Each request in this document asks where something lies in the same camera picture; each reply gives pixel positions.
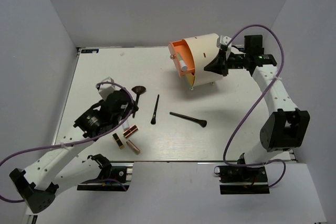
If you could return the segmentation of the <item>brown fan makeup brush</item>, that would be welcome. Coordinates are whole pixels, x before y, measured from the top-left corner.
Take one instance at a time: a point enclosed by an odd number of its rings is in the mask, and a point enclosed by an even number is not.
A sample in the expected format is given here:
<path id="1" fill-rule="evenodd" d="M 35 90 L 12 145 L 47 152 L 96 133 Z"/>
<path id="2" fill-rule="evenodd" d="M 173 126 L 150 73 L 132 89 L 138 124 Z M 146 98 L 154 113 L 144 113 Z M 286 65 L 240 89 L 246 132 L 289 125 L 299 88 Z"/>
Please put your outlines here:
<path id="1" fill-rule="evenodd" d="M 144 86 L 135 86 L 135 87 L 132 88 L 132 91 L 136 94 L 135 103 L 138 104 L 139 103 L 140 95 L 142 95 L 143 93 L 146 92 L 146 87 L 144 87 Z"/>

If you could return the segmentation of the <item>cream round drawer organizer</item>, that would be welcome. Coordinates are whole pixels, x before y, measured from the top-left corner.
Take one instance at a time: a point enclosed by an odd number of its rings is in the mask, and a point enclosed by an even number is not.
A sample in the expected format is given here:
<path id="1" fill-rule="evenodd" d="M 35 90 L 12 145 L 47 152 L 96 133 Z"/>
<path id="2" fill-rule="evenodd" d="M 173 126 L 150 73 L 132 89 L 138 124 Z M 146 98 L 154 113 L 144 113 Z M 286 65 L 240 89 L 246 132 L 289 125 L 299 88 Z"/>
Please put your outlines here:
<path id="1" fill-rule="evenodd" d="M 195 64 L 195 81 L 192 87 L 188 86 L 190 90 L 203 84 L 215 83 L 223 78 L 219 74 L 203 70 L 219 52 L 219 48 L 216 46 L 218 37 L 218 34 L 212 33 L 184 38 L 191 50 Z"/>

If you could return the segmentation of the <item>white green cosmetic tube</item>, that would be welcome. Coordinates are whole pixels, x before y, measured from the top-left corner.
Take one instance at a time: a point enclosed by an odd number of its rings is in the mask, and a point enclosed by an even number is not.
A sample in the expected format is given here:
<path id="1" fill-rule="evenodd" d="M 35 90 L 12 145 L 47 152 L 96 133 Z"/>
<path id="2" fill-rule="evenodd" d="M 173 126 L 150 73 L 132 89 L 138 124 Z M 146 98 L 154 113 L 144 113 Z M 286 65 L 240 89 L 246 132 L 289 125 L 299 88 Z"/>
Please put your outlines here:
<path id="1" fill-rule="evenodd" d="M 182 56 L 179 53 L 177 53 L 177 56 L 178 56 L 178 59 L 179 59 L 181 71 L 182 72 L 187 71 L 188 67 L 187 67 L 185 61 L 183 60 Z"/>

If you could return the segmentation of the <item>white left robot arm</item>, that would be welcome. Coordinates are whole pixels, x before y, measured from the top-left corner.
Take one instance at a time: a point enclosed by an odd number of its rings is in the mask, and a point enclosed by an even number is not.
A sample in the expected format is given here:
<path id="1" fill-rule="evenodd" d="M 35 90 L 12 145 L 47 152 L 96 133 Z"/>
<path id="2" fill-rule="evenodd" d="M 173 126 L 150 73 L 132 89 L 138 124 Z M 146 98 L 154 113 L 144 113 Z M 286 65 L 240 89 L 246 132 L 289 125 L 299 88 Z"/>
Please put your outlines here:
<path id="1" fill-rule="evenodd" d="M 104 182 L 110 178 L 112 166 L 101 154 L 89 155 L 75 168 L 64 168 L 103 134 L 115 130 L 135 108 L 133 103 L 124 90 L 113 91 L 75 120 L 59 148 L 46 152 L 26 168 L 16 168 L 10 173 L 16 190 L 32 213 L 44 211 L 59 194 L 82 182 Z"/>

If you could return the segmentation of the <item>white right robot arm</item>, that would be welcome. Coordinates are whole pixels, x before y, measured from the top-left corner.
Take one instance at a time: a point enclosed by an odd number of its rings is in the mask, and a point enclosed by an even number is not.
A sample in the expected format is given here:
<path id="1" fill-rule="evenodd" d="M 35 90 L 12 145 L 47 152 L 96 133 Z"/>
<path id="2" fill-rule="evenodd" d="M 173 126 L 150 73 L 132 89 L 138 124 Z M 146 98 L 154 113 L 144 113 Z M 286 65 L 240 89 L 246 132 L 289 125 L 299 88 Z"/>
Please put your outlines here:
<path id="1" fill-rule="evenodd" d="M 244 38 L 243 52 L 232 52 L 231 38 L 220 36 L 217 56 L 205 71 L 226 76 L 230 69 L 245 69 L 258 84 L 261 99 L 265 100 L 269 118 L 259 133 L 259 142 L 238 160 L 237 175 L 247 182 L 256 175 L 254 166 L 265 165 L 276 155 L 302 145 L 310 114 L 300 110 L 292 101 L 277 74 L 280 69 L 273 55 L 266 54 L 262 35 Z"/>

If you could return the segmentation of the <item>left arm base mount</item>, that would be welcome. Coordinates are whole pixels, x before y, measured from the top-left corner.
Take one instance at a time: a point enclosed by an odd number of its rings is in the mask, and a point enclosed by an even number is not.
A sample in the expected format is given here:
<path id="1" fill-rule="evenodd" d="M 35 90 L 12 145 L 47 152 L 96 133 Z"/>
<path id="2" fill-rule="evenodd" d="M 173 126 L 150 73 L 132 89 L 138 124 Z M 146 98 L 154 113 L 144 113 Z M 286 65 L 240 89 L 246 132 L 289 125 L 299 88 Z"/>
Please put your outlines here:
<path id="1" fill-rule="evenodd" d="M 97 162 L 99 168 L 103 168 L 96 178 L 89 179 L 90 183 L 82 183 L 77 186 L 78 191 L 119 191 L 128 190 L 133 173 L 133 163 Z"/>

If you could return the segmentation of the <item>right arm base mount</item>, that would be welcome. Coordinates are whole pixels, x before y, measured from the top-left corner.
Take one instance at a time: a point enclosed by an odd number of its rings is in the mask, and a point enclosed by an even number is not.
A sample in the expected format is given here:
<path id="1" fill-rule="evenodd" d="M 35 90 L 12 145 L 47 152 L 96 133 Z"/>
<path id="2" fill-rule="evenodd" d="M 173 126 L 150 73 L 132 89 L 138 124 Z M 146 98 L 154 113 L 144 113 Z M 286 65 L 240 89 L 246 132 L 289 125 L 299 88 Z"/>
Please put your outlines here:
<path id="1" fill-rule="evenodd" d="M 216 166 L 221 195 L 269 194 L 268 177 L 264 167 Z"/>

